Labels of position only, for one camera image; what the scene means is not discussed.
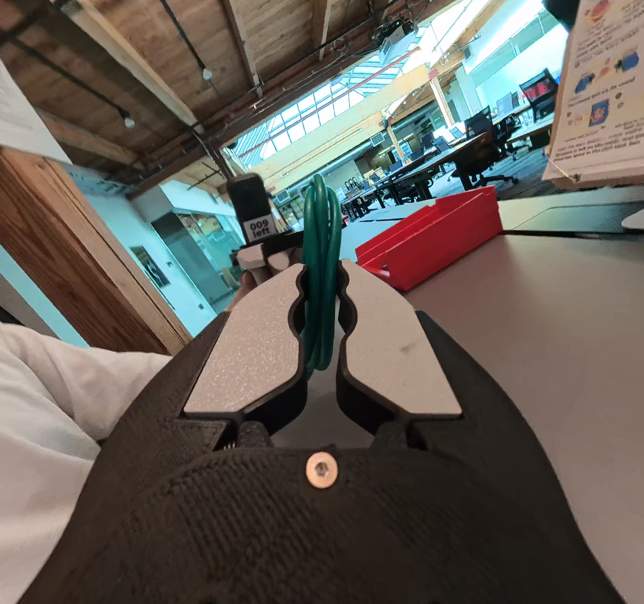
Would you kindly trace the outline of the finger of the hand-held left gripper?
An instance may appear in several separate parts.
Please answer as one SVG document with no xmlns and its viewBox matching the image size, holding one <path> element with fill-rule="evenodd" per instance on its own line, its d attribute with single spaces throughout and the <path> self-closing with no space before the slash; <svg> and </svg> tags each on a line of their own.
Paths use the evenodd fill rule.
<svg viewBox="0 0 644 604">
<path fill-rule="evenodd" d="M 291 247 L 273 254 L 264 254 L 262 247 L 246 247 L 237 252 L 237 263 L 250 271 L 255 279 L 274 277 L 294 264 L 302 263 L 302 247 Z"/>
</svg>

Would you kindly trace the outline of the ceiling projector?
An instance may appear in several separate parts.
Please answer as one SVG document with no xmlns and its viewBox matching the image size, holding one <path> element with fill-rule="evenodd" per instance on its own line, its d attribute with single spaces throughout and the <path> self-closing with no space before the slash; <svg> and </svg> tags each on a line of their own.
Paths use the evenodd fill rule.
<svg viewBox="0 0 644 604">
<path fill-rule="evenodd" d="M 414 36 L 417 23 L 413 19 L 397 18 L 387 21 L 377 35 L 378 49 L 381 54 L 392 52 L 405 38 Z"/>
</svg>

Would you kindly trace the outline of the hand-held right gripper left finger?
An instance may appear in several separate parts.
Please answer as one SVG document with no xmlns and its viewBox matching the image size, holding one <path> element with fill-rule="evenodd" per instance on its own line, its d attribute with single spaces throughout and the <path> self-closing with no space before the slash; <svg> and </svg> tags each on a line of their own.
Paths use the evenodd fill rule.
<svg viewBox="0 0 644 604">
<path fill-rule="evenodd" d="M 298 381 L 303 370 L 302 279 L 294 264 L 262 283 L 229 312 L 184 406 L 187 416 L 241 417 Z"/>
</svg>

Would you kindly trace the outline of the wooden pillar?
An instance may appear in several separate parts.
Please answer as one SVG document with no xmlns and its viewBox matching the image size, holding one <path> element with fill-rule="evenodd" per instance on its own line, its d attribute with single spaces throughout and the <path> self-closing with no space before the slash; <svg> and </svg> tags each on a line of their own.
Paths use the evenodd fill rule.
<svg viewBox="0 0 644 604">
<path fill-rule="evenodd" d="M 1 148 L 1 245 L 92 347 L 175 355 L 192 339 L 56 161 Z"/>
</svg>

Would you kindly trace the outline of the instruction sheet board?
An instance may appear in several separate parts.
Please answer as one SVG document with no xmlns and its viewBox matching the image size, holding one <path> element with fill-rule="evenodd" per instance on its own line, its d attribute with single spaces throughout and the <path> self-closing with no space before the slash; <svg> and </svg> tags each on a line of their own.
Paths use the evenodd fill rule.
<svg viewBox="0 0 644 604">
<path fill-rule="evenodd" d="M 569 28 L 543 179 L 643 182 L 643 0 L 554 0 Z"/>
</svg>

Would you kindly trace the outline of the black office chair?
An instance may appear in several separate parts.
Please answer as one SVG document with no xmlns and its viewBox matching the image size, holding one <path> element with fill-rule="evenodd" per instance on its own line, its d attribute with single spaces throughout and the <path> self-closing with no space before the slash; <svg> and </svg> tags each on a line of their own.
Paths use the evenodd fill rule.
<svg viewBox="0 0 644 604">
<path fill-rule="evenodd" d="M 460 179 L 463 190 L 469 192 L 497 181 L 518 184 L 519 179 L 510 175 L 484 175 L 484 171 L 499 162 L 501 157 L 493 131 L 479 133 L 458 146 L 453 163 L 455 176 Z"/>
</svg>

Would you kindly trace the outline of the red plastic bin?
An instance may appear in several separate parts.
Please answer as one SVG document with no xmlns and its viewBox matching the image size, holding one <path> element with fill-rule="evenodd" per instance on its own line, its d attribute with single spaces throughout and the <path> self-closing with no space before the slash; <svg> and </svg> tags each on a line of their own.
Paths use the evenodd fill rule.
<svg viewBox="0 0 644 604">
<path fill-rule="evenodd" d="M 358 265 L 401 292 L 503 231 L 494 189 L 442 197 L 356 248 Z"/>
</svg>

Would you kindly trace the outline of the person's left hand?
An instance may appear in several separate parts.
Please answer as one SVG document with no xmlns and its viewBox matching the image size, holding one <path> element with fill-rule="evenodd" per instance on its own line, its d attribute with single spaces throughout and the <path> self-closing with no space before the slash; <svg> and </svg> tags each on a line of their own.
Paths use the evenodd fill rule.
<svg viewBox="0 0 644 604">
<path fill-rule="evenodd" d="M 267 271 L 264 268 L 245 270 L 239 280 L 240 287 L 235 295 L 234 299 L 231 301 L 230 305 L 226 309 L 227 312 L 232 311 L 232 309 L 249 293 L 251 293 L 258 286 L 263 284 L 267 279 Z"/>
</svg>

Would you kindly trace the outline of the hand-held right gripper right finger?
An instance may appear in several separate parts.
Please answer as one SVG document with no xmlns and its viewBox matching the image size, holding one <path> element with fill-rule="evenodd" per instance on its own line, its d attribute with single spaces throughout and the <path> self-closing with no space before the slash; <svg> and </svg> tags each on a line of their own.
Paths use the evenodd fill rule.
<svg viewBox="0 0 644 604">
<path fill-rule="evenodd" d="M 412 305 L 350 260 L 339 262 L 337 293 L 342 412 L 354 422 L 460 418 L 463 409 Z"/>
</svg>

